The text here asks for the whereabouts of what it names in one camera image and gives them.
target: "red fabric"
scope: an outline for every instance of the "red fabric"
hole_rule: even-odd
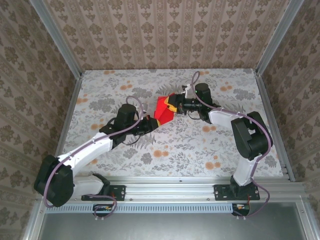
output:
[[[154,111],[154,118],[157,119],[161,125],[170,122],[174,119],[174,112],[168,109],[165,100],[168,96],[159,96]]]

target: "patterned wallpaper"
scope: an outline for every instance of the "patterned wallpaper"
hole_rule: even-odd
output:
[[[304,1],[262,77],[295,177],[320,219],[320,1]]]
[[[23,236],[75,79],[28,0],[0,1],[0,239]]]
[[[82,70],[255,68],[289,0],[44,0]]]

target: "yellow object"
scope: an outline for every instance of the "yellow object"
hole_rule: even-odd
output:
[[[168,103],[169,101],[169,97],[167,97],[165,100],[164,100],[164,104],[168,105],[169,106],[169,110],[176,113],[178,110],[175,106],[171,105],[170,103]]]

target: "wall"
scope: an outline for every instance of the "wall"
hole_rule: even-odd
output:
[[[304,1],[262,78],[295,177],[320,219],[320,1]]]
[[[82,70],[255,68],[289,0],[45,0]]]
[[[0,240],[23,235],[75,79],[28,0],[0,1]]]

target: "floral tablecloth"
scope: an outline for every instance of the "floral tablecloth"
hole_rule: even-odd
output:
[[[91,70],[82,76],[82,86],[67,133],[64,153],[92,138],[125,103],[138,97],[154,115],[159,96],[181,93],[194,69]],[[258,111],[267,118],[251,69],[200,69],[199,83],[207,83],[214,103],[236,112]],[[191,116],[197,118],[196,112]],[[126,143],[135,137],[128,136]],[[94,159],[82,174],[104,176],[230,176],[240,154],[233,133],[223,126],[193,120],[187,115],[174,119],[132,145],[120,144]],[[261,161],[255,176],[282,176],[275,147]]]

